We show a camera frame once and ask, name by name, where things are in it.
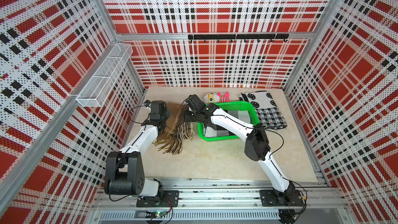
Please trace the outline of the grey black white checked scarf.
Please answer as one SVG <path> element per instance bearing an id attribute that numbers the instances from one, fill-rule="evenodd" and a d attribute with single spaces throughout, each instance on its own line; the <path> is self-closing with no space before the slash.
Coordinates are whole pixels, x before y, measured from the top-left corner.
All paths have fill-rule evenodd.
<path id="1" fill-rule="evenodd" d="M 230 114 L 231 116 L 246 122 L 246 123 L 251 123 L 250 120 L 250 115 L 248 111 L 228 111 L 225 110 L 226 113 Z M 234 133 L 228 131 L 227 129 L 213 124 L 212 122 L 210 122 L 210 120 L 207 120 L 204 124 L 202 124 L 203 126 L 203 135 L 205 138 L 220 138 L 220 137 L 225 137 L 225 136 L 235 136 Z"/>

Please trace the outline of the brown plaid fringed scarf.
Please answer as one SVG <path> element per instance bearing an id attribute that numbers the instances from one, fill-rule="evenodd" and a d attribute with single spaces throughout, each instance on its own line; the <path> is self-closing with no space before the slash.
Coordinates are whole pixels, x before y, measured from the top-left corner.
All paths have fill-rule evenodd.
<path id="1" fill-rule="evenodd" d="M 164 132 L 159 135 L 153 144 L 158 148 L 158 151 L 177 155 L 182 152 L 184 141 L 194 139 L 193 124 L 184 119 L 186 105 L 166 102 L 166 106 L 168 111 L 171 112 L 171 116 L 166 121 Z"/>

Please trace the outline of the green plastic basket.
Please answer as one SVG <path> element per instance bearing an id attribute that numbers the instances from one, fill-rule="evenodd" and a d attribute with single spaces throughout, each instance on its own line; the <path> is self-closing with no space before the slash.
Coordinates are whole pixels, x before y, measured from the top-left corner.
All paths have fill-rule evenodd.
<path id="1" fill-rule="evenodd" d="M 245 101 L 236 101 L 236 102 L 226 102 L 226 103 L 216 103 L 222 110 L 228 110 L 228 111 L 248 111 L 250 115 L 250 120 L 252 125 L 257 125 L 260 123 L 256 111 L 254 107 L 249 103 Z M 203 135 L 203 126 L 202 123 L 198 123 L 198 135 L 199 137 L 208 142 L 215 142 L 215 141 L 222 141 L 222 140 L 233 140 L 233 139 L 238 139 L 238 136 L 225 136 L 225 137 L 220 137 L 220 138 L 205 138 Z"/>

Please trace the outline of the black white patterned scarf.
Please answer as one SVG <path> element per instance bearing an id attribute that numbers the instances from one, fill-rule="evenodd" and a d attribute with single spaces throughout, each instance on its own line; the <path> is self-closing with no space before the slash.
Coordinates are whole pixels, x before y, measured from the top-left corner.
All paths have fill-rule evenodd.
<path id="1" fill-rule="evenodd" d="M 285 118 L 268 91 L 241 93 L 239 100 L 249 102 L 254 107 L 265 129 L 280 130 L 287 127 Z"/>

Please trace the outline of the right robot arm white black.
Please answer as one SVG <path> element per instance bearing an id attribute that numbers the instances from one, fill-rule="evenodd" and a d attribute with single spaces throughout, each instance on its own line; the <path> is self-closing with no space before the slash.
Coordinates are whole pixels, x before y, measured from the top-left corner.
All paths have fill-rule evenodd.
<path id="1" fill-rule="evenodd" d="M 299 195 L 294 182 L 286 178 L 269 146 L 266 129 L 261 124 L 246 123 L 225 112 L 214 103 L 205 104 L 196 95 L 190 95 L 184 100 L 188 106 L 184 111 L 186 122 L 211 123 L 232 132 L 245 142 L 245 155 L 252 161 L 258 162 L 268 176 L 273 191 L 281 204 L 288 205 L 294 197 Z"/>

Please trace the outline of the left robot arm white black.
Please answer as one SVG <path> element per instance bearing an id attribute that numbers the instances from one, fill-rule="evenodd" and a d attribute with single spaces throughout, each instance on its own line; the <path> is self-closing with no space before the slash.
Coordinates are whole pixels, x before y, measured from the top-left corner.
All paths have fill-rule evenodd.
<path id="1" fill-rule="evenodd" d="M 125 147 L 107 155 L 104 190 L 109 196 L 163 197 L 161 182 L 145 176 L 143 155 L 164 132 L 171 113 L 164 101 L 146 101 L 144 106 L 150 113 L 139 132 Z"/>

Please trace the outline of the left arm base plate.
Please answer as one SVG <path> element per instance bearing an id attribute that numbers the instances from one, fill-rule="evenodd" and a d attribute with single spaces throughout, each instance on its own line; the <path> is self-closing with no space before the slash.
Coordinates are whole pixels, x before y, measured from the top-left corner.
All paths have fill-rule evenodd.
<path id="1" fill-rule="evenodd" d="M 137 199 L 136 207 L 177 207 L 179 202 L 178 190 L 166 190 L 155 197 L 142 196 Z"/>

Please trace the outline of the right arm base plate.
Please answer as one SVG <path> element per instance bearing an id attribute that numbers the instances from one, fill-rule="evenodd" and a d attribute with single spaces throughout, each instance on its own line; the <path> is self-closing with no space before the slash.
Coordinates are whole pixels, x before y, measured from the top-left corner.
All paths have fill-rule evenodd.
<path id="1" fill-rule="evenodd" d="M 276 193 L 274 190 L 260 190 L 260 200 L 262 206 L 264 207 L 274 207 L 274 206 L 282 206 L 282 207 L 299 207 L 304 206 L 304 199 L 299 190 L 295 190 L 293 195 L 290 198 L 290 201 L 287 201 L 283 194 Z"/>

